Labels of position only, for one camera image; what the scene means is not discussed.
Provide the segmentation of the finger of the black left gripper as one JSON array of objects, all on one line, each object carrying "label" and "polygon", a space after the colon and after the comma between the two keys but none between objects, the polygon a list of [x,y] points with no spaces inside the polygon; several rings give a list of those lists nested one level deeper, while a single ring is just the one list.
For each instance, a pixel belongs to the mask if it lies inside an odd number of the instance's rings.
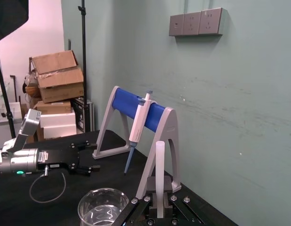
[{"label": "finger of the black left gripper", "polygon": [[78,174],[83,176],[90,176],[93,172],[99,172],[100,165],[93,165],[93,166],[72,166],[70,168],[70,174]]},{"label": "finger of the black left gripper", "polygon": [[76,149],[78,151],[96,150],[97,149],[97,144],[90,143],[89,141],[84,141],[84,142],[71,143],[70,147],[72,149]]}]

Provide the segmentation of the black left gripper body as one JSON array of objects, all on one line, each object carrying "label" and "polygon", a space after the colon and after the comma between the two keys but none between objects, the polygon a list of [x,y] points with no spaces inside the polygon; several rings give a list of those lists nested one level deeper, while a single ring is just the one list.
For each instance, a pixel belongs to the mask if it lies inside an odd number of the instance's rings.
[{"label": "black left gripper body", "polygon": [[62,148],[38,148],[37,170],[65,169],[70,174],[78,172],[81,149],[75,145],[64,146]]}]

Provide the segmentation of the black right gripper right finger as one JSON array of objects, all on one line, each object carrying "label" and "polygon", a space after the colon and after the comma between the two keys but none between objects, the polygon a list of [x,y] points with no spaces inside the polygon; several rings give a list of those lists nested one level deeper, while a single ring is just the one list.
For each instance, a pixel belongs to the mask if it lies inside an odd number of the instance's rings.
[{"label": "black right gripper right finger", "polygon": [[188,196],[181,198],[172,190],[170,176],[164,176],[164,217],[163,226],[205,226],[204,219],[192,209]]}]

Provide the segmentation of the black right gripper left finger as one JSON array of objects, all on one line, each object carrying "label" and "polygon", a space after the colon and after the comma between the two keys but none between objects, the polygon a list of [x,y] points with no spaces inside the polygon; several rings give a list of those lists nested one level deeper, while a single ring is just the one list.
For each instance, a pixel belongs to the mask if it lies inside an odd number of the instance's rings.
[{"label": "black right gripper left finger", "polygon": [[155,176],[147,178],[146,194],[134,197],[116,218],[114,226],[157,226],[157,195]]}]

